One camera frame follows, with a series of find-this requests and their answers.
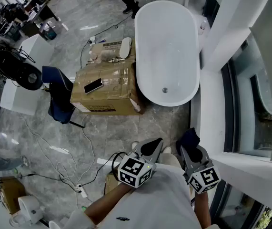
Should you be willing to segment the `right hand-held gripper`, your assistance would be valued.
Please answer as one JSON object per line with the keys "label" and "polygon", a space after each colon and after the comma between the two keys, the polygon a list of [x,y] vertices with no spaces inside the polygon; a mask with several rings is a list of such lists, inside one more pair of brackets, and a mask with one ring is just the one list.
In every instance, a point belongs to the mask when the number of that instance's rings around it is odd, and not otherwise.
{"label": "right hand-held gripper", "polygon": [[180,151],[185,170],[185,180],[197,194],[204,193],[217,186],[221,181],[220,173],[213,162],[209,160],[205,148],[197,145],[191,149],[190,156],[182,145]]}

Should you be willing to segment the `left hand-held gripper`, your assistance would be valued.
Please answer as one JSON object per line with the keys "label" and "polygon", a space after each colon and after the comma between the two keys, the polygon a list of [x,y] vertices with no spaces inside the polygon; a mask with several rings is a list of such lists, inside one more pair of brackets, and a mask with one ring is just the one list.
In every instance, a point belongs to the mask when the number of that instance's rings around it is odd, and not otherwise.
{"label": "left hand-held gripper", "polygon": [[117,169],[118,181],[133,188],[142,186],[152,177],[162,147],[163,139],[160,137],[139,142],[134,150],[142,157],[134,152],[125,155]]}

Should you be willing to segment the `white bathtub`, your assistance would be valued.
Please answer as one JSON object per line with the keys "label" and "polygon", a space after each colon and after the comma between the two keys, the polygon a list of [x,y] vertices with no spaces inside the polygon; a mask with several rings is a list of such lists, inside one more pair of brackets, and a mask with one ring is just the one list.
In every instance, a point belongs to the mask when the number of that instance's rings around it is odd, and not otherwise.
{"label": "white bathtub", "polygon": [[155,104],[174,107],[189,102],[200,85],[197,24],[184,6],[150,2],[134,19],[136,78],[142,94]]}

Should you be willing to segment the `person's left forearm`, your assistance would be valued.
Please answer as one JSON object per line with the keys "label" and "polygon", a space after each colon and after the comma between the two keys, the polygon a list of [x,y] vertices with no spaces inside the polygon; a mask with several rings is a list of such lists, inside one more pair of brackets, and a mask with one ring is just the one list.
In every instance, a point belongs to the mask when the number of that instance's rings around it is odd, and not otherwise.
{"label": "person's left forearm", "polygon": [[111,212],[111,210],[116,206],[116,204],[132,190],[132,187],[124,183],[120,183],[110,191],[105,196],[101,197],[89,207],[86,208],[85,214],[91,219],[91,221],[98,225],[102,222],[106,216]]}

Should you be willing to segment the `person's right forearm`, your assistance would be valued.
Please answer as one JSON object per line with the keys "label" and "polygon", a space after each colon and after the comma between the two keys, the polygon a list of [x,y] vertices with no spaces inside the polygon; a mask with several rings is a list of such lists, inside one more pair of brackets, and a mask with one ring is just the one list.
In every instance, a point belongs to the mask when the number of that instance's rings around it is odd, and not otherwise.
{"label": "person's right forearm", "polygon": [[207,192],[195,194],[194,212],[202,229],[206,229],[212,225]]}

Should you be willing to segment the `person's white shirt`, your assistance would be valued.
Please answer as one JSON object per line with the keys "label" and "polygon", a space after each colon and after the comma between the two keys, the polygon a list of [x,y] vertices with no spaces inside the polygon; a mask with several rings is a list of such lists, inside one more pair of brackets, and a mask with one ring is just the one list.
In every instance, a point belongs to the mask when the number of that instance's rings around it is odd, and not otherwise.
{"label": "person's white shirt", "polygon": [[202,229],[183,173],[157,164],[152,178],[124,195],[98,225],[76,210],[63,229]]}

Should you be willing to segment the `small printed cardboard box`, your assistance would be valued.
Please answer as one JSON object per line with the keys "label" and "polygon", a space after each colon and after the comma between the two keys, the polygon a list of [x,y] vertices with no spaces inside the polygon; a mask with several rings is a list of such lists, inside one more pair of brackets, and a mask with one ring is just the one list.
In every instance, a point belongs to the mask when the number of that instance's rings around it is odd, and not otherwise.
{"label": "small printed cardboard box", "polygon": [[115,189],[120,182],[117,181],[112,172],[108,173],[106,176],[106,182],[104,187],[104,195],[110,193],[113,189]]}

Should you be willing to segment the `large taped cardboard box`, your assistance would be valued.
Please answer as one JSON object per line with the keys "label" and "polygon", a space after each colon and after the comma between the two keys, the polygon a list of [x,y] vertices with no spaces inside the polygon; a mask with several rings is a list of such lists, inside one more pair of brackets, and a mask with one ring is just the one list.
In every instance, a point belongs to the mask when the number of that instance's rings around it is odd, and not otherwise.
{"label": "large taped cardboard box", "polygon": [[[121,41],[97,43],[89,51],[100,54],[102,50],[114,50],[115,58],[121,58]],[[144,108],[138,97],[135,63],[133,38],[129,56],[124,61],[101,61],[99,64],[87,61],[76,73],[70,102],[89,115],[141,115]],[[103,81],[103,87],[85,94],[84,86],[99,78]]]}

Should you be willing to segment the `black framed window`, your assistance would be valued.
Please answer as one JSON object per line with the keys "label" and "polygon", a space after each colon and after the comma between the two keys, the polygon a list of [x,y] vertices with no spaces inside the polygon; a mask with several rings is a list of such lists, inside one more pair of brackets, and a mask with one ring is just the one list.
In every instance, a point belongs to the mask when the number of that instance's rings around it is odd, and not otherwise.
{"label": "black framed window", "polygon": [[[272,95],[268,74],[252,35],[221,70],[226,136],[224,151],[270,158]],[[226,181],[215,191],[212,221],[221,229],[272,229],[272,208]]]}

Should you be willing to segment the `black smartphone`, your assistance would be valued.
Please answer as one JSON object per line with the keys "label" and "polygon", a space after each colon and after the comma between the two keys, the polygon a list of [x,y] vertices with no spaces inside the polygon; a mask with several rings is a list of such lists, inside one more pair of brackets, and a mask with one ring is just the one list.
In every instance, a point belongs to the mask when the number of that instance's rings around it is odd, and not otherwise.
{"label": "black smartphone", "polygon": [[89,94],[99,88],[103,87],[103,81],[101,78],[87,84],[84,86],[85,94]]}

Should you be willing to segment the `blue chair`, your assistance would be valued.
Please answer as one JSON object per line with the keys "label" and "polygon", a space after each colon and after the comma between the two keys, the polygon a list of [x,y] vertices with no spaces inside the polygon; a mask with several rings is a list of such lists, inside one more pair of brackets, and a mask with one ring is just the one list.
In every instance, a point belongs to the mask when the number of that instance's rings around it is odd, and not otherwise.
{"label": "blue chair", "polygon": [[72,124],[80,128],[84,126],[71,121],[75,106],[70,102],[73,83],[53,66],[42,67],[42,82],[49,84],[50,106],[48,114],[61,124]]}

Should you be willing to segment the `brown cardboard box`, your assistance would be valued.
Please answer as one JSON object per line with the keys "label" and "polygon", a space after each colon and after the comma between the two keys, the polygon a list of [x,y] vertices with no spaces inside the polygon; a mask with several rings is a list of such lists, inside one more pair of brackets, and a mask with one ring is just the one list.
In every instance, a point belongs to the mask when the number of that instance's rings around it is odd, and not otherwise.
{"label": "brown cardboard box", "polygon": [[0,198],[10,215],[20,210],[18,198],[26,195],[24,185],[14,177],[0,180]]}

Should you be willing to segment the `teal waste bin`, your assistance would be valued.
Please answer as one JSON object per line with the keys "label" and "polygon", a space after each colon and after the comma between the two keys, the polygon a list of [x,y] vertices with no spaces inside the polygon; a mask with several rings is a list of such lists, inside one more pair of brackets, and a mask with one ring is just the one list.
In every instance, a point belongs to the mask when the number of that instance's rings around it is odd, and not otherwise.
{"label": "teal waste bin", "polygon": [[56,36],[57,36],[56,32],[53,30],[52,27],[48,27],[45,30],[45,35],[49,40],[54,40],[56,38]]}

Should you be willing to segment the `dark wooden desk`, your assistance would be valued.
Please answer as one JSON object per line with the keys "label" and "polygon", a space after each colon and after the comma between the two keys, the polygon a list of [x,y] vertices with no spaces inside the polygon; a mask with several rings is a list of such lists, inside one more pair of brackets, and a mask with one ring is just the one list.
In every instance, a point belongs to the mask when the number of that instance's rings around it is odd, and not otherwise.
{"label": "dark wooden desk", "polygon": [[43,3],[42,5],[36,4],[36,6],[31,9],[28,19],[21,24],[21,27],[34,24],[36,27],[40,28],[41,23],[44,23],[51,18],[54,18],[55,21],[59,21],[59,18],[46,3]]}

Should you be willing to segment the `group of black office chairs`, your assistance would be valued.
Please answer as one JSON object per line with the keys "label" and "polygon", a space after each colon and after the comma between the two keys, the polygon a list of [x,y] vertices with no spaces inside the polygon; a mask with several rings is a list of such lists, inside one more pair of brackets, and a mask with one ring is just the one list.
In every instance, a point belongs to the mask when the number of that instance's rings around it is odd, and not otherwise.
{"label": "group of black office chairs", "polygon": [[0,20],[7,23],[16,22],[23,24],[29,18],[29,13],[19,3],[7,4],[0,8]]}

